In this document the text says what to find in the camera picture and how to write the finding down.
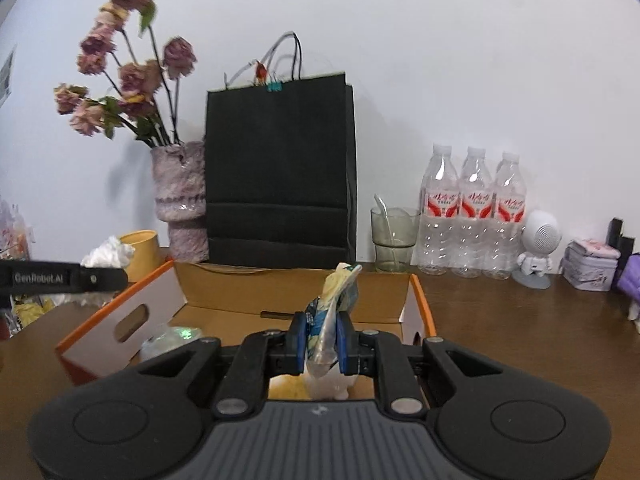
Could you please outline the grey glass cup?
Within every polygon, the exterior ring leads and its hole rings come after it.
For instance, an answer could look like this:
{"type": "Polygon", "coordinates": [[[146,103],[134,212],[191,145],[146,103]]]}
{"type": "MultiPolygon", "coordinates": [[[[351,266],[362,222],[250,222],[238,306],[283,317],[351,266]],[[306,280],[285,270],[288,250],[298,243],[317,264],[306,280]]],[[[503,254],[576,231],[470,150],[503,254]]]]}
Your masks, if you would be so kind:
{"type": "Polygon", "coordinates": [[[370,210],[375,269],[382,272],[406,272],[411,266],[418,238],[420,212],[392,207],[387,214],[379,206],[370,210]]]}

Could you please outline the white tissue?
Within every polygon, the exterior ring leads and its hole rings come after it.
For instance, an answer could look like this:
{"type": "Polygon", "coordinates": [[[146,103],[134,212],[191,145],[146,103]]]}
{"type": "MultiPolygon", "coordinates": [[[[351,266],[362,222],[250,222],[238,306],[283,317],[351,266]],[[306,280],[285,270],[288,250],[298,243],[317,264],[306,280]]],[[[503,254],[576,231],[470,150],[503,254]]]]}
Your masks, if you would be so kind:
{"type": "Polygon", "coordinates": [[[81,260],[85,268],[126,269],[134,258],[134,246],[110,236],[99,247],[94,248],[81,260]]]}

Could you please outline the purple tissue pack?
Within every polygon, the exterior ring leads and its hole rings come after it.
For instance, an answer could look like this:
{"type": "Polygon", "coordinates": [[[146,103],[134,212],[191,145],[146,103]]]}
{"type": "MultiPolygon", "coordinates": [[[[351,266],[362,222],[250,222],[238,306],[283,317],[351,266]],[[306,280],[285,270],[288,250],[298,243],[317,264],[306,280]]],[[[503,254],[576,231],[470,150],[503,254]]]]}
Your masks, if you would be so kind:
{"type": "Polygon", "coordinates": [[[632,254],[617,281],[617,288],[626,296],[640,302],[640,254],[632,254]]]}

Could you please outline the white robot figurine speaker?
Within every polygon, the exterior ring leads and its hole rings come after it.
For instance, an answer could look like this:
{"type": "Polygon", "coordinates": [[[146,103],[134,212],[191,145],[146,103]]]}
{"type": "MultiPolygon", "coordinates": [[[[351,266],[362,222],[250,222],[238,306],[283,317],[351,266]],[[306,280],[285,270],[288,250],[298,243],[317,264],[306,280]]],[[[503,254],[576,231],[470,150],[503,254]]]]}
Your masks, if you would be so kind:
{"type": "Polygon", "coordinates": [[[560,246],[562,231],[558,220],[547,211],[534,210],[525,221],[522,232],[524,252],[516,258],[511,278],[530,289],[546,290],[551,286],[548,273],[551,255],[560,246]]]}

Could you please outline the dried pink rose bouquet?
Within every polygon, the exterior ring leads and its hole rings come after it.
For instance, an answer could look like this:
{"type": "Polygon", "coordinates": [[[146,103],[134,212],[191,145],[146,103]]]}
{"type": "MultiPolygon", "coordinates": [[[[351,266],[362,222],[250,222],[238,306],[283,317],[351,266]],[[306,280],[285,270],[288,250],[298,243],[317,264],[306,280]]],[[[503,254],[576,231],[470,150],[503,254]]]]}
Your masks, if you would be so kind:
{"type": "Polygon", "coordinates": [[[178,133],[181,81],[198,62],[192,44],[177,36],[163,47],[153,30],[155,0],[107,0],[79,44],[77,70],[111,85],[92,96],[78,84],[53,89],[56,111],[82,136],[111,139],[119,128],[149,148],[182,143],[178,133]]]}

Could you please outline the left clear water bottle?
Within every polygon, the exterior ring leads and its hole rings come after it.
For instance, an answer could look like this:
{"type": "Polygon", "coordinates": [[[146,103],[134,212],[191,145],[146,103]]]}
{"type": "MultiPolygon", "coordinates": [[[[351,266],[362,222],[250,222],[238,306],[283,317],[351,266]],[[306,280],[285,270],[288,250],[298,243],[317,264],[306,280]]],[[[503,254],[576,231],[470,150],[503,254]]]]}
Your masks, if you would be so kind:
{"type": "Polygon", "coordinates": [[[459,177],[451,160],[451,148],[434,144],[421,184],[421,219],[416,243],[416,261],[425,274],[442,275],[448,269],[459,202],[459,177]]]}

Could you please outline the orange white plush toy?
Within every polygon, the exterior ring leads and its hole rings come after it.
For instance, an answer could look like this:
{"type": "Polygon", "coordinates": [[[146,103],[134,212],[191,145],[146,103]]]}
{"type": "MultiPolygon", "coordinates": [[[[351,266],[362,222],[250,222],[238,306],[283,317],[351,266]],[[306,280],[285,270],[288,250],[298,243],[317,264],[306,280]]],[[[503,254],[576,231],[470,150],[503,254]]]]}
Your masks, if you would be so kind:
{"type": "Polygon", "coordinates": [[[314,378],[309,375],[280,375],[269,382],[268,398],[285,401],[347,400],[348,389],[355,385],[356,377],[326,375],[314,378]]]}

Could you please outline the green binder clip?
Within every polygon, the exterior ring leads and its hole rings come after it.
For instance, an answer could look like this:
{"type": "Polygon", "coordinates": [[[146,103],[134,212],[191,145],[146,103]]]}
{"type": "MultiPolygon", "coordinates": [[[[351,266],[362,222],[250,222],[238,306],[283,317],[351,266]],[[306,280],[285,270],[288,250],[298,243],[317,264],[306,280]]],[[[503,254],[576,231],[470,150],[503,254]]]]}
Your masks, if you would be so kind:
{"type": "Polygon", "coordinates": [[[279,92],[282,90],[282,82],[281,81],[273,81],[267,84],[267,90],[269,92],[279,92]]]}

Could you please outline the middle clear water bottle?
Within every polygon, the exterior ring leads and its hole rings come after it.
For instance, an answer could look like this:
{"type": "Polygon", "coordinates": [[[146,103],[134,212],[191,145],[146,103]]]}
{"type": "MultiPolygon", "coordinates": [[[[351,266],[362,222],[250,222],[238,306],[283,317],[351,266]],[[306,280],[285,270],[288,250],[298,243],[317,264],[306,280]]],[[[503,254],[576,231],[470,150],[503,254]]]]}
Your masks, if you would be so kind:
{"type": "Polygon", "coordinates": [[[484,148],[468,148],[459,178],[460,209],[454,273],[477,278],[483,269],[487,220],[492,213],[494,189],[484,148]]]}

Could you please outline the yellow ceramic mug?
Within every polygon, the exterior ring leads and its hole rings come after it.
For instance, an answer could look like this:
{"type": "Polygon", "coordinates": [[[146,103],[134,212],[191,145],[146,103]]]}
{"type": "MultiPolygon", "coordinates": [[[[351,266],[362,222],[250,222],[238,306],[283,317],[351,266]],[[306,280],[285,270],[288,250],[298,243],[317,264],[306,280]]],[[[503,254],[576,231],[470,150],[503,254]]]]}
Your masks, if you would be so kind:
{"type": "Polygon", "coordinates": [[[126,267],[130,284],[137,283],[164,263],[158,235],[153,230],[140,230],[127,233],[119,240],[122,244],[134,248],[134,254],[126,267]]]}

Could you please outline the yellow blue wrapper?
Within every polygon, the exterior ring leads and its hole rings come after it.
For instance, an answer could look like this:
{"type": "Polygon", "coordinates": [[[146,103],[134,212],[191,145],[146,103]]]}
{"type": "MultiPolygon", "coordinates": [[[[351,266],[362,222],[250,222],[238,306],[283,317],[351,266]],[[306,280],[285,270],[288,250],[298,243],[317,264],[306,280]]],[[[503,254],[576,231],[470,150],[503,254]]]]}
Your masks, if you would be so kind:
{"type": "Polygon", "coordinates": [[[324,280],[320,295],[307,306],[306,367],[314,378],[326,376],[338,361],[337,313],[349,314],[355,307],[361,271],[360,264],[339,263],[324,280]]]}

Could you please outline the black paper shopping bag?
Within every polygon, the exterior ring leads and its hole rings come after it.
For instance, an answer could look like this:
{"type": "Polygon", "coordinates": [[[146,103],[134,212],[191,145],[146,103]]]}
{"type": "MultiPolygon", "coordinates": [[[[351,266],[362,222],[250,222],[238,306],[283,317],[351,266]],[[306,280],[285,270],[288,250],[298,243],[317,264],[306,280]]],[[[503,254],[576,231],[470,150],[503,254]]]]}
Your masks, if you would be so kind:
{"type": "Polygon", "coordinates": [[[354,92],[343,73],[306,78],[295,32],[291,76],[277,50],[250,64],[252,84],[209,92],[205,224],[208,260],[263,269],[332,269],[357,245],[354,92]],[[282,82],[269,92],[267,84],[282,82]]]}

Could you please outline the green tinted plastic bag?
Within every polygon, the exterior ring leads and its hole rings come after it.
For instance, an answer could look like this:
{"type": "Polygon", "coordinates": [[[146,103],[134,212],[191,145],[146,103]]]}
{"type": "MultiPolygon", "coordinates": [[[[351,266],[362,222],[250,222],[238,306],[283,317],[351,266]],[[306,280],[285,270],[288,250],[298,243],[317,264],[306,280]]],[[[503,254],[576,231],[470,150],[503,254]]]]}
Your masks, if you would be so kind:
{"type": "Polygon", "coordinates": [[[203,332],[199,328],[161,325],[149,339],[142,342],[139,352],[140,361],[149,361],[176,350],[200,339],[201,336],[203,332]]]}

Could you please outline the red cardboard pumpkin box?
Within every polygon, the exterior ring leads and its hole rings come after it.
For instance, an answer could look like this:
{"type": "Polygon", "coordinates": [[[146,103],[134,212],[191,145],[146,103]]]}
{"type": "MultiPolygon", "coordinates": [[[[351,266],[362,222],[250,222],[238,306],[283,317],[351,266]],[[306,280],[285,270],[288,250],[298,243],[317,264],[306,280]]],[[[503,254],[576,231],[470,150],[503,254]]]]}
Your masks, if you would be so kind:
{"type": "MultiPolygon", "coordinates": [[[[55,348],[72,382],[122,370],[164,325],[198,328],[226,346],[250,333],[288,327],[320,296],[326,270],[245,269],[168,261],[97,310],[55,348]]],[[[412,344],[436,333],[419,278],[363,271],[350,317],[358,330],[382,330],[412,344]]]]}

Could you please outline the clear water bottle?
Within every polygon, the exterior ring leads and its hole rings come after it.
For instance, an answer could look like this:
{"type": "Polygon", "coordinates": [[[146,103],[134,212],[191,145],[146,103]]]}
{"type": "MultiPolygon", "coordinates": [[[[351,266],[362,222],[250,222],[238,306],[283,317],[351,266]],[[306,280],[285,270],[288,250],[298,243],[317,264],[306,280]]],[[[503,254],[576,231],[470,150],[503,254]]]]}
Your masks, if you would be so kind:
{"type": "Polygon", "coordinates": [[[416,243],[416,261],[425,274],[442,275],[448,269],[459,202],[459,177],[451,160],[451,148],[434,144],[421,184],[421,219],[416,243]]]}
{"type": "Polygon", "coordinates": [[[488,228],[485,274],[507,280],[516,267],[526,209],[526,183],[520,156],[504,152],[494,182],[494,209],[488,228]]]}
{"type": "Polygon", "coordinates": [[[468,148],[459,178],[460,209],[454,273],[477,278],[483,269],[487,220],[492,213],[494,189],[484,148],[468,148]]]}

